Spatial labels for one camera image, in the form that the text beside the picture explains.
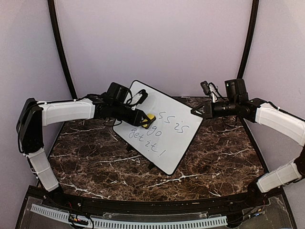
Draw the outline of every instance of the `marble table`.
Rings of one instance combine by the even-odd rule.
[[[195,107],[206,98],[177,98]],[[205,120],[172,176],[104,126],[105,120],[66,122],[49,157],[65,193],[131,201],[178,201],[246,192],[264,173],[235,117]]]

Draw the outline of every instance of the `lavender wall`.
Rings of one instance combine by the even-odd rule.
[[[16,122],[29,97],[69,99],[47,1],[0,0],[0,228],[15,228],[29,184],[27,160],[18,152]],[[61,125],[44,128],[47,152]]]
[[[235,78],[250,0],[56,0],[79,96],[134,79],[169,95],[203,95],[200,82]]]
[[[251,98],[260,97],[305,118],[305,1],[260,1],[245,71]],[[260,125],[250,128],[269,169],[297,157],[296,142]],[[298,228],[305,229],[305,180],[285,188]]]

